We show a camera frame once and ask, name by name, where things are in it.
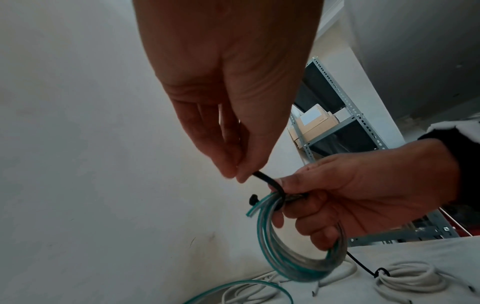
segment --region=shelving unit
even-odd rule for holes
[[[307,67],[309,67],[310,65],[314,65],[316,68],[318,68],[323,77],[331,85],[331,88],[335,91],[335,93],[344,103],[344,107],[350,113],[350,117],[343,120],[333,128],[315,137],[314,139],[310,140],[309,142],[306,142],[296,123],[294,115],[292,113],[290,114],[290,121],[295,128],[296,133],[299,134],[298,140],[309,162],[315,162],[315,157],[311,149],[313,145],[321,142],[322,140],[325,140],[326,138],[331,138],[331,135],[337,134],[340,130],[344,129],[345,127],[349,126],[354,122],[358,122],[363,128],[364,132],[367,134],[368,138],[371,139],[375,146],[373,150],[388,149],[388,146],[381,139],[375,129],[371,126],[368,119],[357,108],[355,103],[348,97],[348,95],[342,90],[341,86],[335,81],[335,79],[332,77],[332,75],[330,75],[330,73],[320,63],[320,61],[318,61],[317,58],[312,58],[308,62]],[[406,225],[402,229],[367,235],[358,238],[351,238],[348,242],[349,246],[362,246],[376,242],[392,243],[397,241],[419,241],[438,238],[452,238],[458,236],[459,235],[457,234],[457,232],[452,228],[452,226],[444,218],[440,211],[436,210],[427,214],[423,219],[419,219],[418,221],[414,221]]]

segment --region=fingernail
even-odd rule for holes
[[[336,240],[339,237],[339,232],[333,226],[326,227],[324,233],[329,240]]]

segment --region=wrist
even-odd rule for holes
[[[455,201],[460,191],[460,167],[448,148],[438,139],[424,139],[404,145],[402,153],[412,157],[415,180],[439,206]]]

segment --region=black sleeve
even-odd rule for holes
[[[433,130],[419,138],[436,138],[445,144],[460,167],[460,192],[456,203],[480,211],[480,144],[456,128]]]

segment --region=jacket sleeve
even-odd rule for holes
[[[433,124],[421,136],[445,144],[460,167],[460,192],[455,203],[480,211],[480,121],[447,121]]]

